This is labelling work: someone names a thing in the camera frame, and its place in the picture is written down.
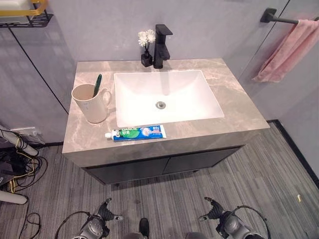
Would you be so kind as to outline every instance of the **white pipe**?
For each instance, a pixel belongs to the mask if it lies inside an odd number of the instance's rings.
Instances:
[[[16,143],[18,142],[18,137],[12,132],[6,132],[5,130],[9,131],[9,129],[3,127],[0,124],[0,129],[2,129],[3,131],[0,131],[0,137],[4,137],[6,140],[8,140],[10,143],[13,143],[14,145],[16,145]],[[24,145],[24,149],[22,149],[24,152],[26,152],[27,154],[31,155],[31,156],[36,156],[38,154],[38,151],[35,150],[34,148],[32,148],[30,145],[28,145],[26,142],[24,142],[22,140],[21,145]]]
[[[0,190],[0,201],[16,204],[25,204],[27,198],[19,194],[7,193]]]

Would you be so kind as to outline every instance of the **toothbrush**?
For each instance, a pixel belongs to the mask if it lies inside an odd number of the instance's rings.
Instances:
[[[98,79],[96,80],[96,83],[95,83],[93,97],[95,97],[98,94],[99,89],[100,89],[100,85],[101,85],[101,81],[102,81],[102,75],[100,74],[98,76]]]

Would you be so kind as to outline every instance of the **sink drain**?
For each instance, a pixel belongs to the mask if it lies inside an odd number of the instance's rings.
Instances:
[[[166,104],[163,102],[163,101],[159,101],[155,104],[156,108],[162,110],[162,109],[165,109],[166,107]]]

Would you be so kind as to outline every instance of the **shoe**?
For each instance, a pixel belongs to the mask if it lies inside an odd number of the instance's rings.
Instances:
[[[140,220],[140,233],[144,238],[149,238],[150,236],[150,224],[147,218],[142,218]]]

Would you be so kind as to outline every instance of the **bathroom vanity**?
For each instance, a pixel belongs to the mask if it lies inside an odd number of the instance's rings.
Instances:
[[[104,137],[118,128],[115,73],[185,70],[203,72],[223,117],[163,123],[164,139],[113,142]],[[104,184],[212,167],[269,128],[222,59],[168,60],[163,69],[145,68],[140,61],[79,62],[74,87],[94,84],[99,74],[100,89],[112,93],[108,117],[89,123],[72,100],[62,153]]]

